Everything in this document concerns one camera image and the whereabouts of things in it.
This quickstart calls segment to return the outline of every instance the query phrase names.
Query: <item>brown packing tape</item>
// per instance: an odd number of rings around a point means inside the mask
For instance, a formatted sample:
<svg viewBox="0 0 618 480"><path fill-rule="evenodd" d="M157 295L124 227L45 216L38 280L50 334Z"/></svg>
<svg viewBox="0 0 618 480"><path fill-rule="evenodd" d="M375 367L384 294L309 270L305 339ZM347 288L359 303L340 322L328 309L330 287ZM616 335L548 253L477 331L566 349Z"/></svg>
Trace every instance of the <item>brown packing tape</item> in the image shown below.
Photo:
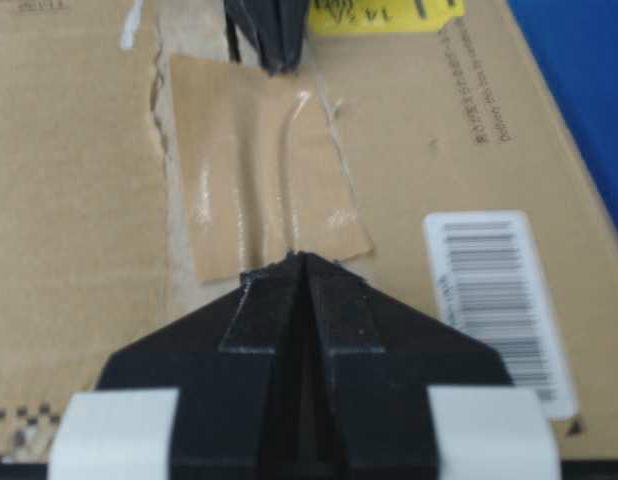
<svg viewBox="0 0 618 480"><path fill-rule="evenodd" d="M171 79L200 280L290 250L342 260L371 249L311 74L174 56Z"/></svg>

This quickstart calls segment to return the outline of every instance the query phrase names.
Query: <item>cardboard box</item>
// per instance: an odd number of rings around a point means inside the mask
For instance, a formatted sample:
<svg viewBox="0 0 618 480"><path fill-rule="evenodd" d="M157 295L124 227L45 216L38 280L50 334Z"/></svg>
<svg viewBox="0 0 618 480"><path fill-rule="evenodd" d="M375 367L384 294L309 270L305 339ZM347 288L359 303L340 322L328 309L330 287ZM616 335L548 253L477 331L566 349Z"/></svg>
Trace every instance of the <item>cardboard box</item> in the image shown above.
<svg viewBox="0 0 618 480"><path fill-rule="evenodd" d="M169 54L226 59L220 3L147 1L122 52L131 0L0 0L0 453L111 352L236 284L195 278L173 121L153 112ZM618 240L505 1L306 57L374 243L349 267L437 316L425 217L526 213L580 402L562 456L618 458ZM53 428L32 435L16 460L44 458Z"/></svg>
<svg viewBox="0 0 618 480"><path fill-rule="evenodd" d="M467 1L438 34L311 46L375 245L354 268L438 316L425 218L524 212L580 402L561 454L618 458L618 238L506 2Z"/></svg>

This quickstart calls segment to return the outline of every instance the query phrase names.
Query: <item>blue surface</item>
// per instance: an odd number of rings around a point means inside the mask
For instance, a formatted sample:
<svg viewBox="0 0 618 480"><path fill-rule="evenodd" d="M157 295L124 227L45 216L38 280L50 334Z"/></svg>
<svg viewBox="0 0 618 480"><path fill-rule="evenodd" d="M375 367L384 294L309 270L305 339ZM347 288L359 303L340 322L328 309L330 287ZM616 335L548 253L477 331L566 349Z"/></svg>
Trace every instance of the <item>blue surface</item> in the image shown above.
<svg viewBox="0 0 618 480"><path fill-rule="evenodd" d="M509 0L618 229L618 0Z"/></svg>

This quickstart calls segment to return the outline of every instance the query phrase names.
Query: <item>white label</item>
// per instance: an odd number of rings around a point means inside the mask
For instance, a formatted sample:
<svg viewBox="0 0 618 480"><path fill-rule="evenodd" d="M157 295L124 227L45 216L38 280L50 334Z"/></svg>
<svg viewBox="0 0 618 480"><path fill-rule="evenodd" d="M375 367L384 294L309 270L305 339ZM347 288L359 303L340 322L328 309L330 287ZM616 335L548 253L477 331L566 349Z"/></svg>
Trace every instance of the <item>white label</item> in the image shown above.
<svg viewBox="0 0 618 480"><path fill-rule="evenodd" d="M178 390L74 395L49 458L49 480L167 480Z"/></svg>
<svg viewBox="0 0 618 480"><path fill-rule="evenodd" d="M548 418L573 417L573 383L527 217L435 213L424 227L441 319L497 350Z"/></svg>
<svg viewBox="0 0 618 480"><path fill-rule="evenodd" d="M431 386L440 480L559 480L560 455L533 391Z"/></svg>

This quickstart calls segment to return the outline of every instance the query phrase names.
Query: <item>white tape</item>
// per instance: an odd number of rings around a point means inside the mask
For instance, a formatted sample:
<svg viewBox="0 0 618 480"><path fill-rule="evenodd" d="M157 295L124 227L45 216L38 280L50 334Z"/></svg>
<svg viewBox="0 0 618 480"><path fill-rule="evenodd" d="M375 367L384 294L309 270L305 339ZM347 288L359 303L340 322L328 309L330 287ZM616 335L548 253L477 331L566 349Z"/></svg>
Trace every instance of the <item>white tape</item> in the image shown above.
<svg viewBox="0 0 618 480"><path fill-rule="evenodd" d="M49 459L49 480L168 480L177 390L80 393Z"/></svg>
<svg viewBox="0 0 618 480"><path fill-rule="evenodd" d="M136 31L140 28L142 22L142 7L145 0L134 0L133 7L129 10L125 25L120 36L120 48L130 50L136 39Z"/></svg>
<svg viewBox="0 0 618 480"><path fill-rule="evenodd" d="M514 387L429 387L440 480L559 480L540 401Z"/></svg>

